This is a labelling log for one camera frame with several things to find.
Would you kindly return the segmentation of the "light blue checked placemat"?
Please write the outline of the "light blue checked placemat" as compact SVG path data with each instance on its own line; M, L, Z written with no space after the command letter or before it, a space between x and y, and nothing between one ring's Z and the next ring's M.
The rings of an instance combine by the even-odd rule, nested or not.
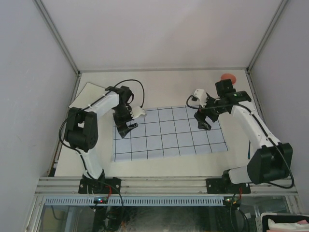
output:
M222 127L198 129L187 106L151 108L135 120L138 127L121 138L113 128L112 162L205 155L228 150Z

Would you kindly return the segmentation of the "white square plate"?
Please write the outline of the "white square plate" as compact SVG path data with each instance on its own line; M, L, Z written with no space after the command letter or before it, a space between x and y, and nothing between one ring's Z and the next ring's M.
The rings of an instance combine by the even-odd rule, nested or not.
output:
M69 108L84 109L94 103L105 94L105 88L87 82L75 100L69 105Z

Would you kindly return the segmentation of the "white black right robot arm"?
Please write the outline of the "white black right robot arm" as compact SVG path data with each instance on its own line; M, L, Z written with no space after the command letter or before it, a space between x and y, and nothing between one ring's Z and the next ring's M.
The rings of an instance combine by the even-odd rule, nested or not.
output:
M236 91L230 79L217 82L215 87L217 98L211 97L203 89L196 89L190 96L190 99L199 102L194 114L198 128L209 131L211 125L206 118L216 122L221 114L229 113L238 121L253 149L253 155L246 166L224 172L223 190L232 193L242 183L266 183L274 186L275 181L287 177L291 178L293 186L295 180L291 171L292 146L282 143L268 129L246 91Z

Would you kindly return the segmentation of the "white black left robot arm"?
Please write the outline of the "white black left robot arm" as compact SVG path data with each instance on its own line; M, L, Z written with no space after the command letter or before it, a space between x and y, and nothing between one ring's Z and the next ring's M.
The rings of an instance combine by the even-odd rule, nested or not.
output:
M146 116L142 107L130 106L128 101L133 97L131 89L126 86L109 86L101 97L84 107L72 105L60 126L58 136L61 143L81 158L84 176L90 179L88 186L95 193L103 192L106 187L100 160L102 135L99 121L113 111L112 125L116 126L120 137L125 138L138 127L135 120Z

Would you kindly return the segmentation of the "pink plastic cup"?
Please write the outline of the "pink plastic cup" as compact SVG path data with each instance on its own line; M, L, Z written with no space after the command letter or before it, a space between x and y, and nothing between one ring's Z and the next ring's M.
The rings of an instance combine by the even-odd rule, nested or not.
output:
M221 75L221 79L220 79L220 82L221 81L224 81L224 80L230 80L232 85L234 85L237 81L236 77L231 74L231 73L224 73Z

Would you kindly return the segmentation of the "blue metal spoon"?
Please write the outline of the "blue metal spoon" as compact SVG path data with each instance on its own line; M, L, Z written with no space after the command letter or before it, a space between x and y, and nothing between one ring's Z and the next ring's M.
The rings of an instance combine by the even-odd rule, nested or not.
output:
M250 160L250 158L251 158L251 141L249 141L248 154L247 154L247 159Z

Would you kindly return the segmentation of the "white bin with cloths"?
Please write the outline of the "white bin with cloths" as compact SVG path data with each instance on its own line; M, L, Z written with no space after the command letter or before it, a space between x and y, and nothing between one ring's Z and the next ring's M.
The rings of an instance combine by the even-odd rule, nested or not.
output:
M263 232L308 232L309 216L280 213L263 213L260 216Z

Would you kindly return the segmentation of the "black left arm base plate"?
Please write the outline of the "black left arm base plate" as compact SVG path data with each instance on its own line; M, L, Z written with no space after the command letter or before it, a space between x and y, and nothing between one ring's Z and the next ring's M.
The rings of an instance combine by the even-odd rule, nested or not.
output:
M121 189L120 178L106 178L104 180L89 179L82 177L79 183L79 194L117 194Z

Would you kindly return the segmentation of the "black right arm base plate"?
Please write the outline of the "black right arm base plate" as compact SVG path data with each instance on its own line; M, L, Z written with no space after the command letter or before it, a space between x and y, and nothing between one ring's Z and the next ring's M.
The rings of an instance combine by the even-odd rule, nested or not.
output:
M234 194L240 193L250 194L251 188L249 184L232 184L224 182L221 178L208 178L206 179L206 187L208 194Z

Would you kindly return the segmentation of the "aluminium front rail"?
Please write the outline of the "aluminium front rail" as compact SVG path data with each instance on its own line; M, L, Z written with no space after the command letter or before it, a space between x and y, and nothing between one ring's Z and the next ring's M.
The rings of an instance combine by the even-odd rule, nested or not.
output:
M74 196L80 187L79 177L42 177L35 195ZM122 177L116 185L123 196L131 195L208 195L206 177ZM296 196L296 187L283 189L270 184L250 185L252 196Z

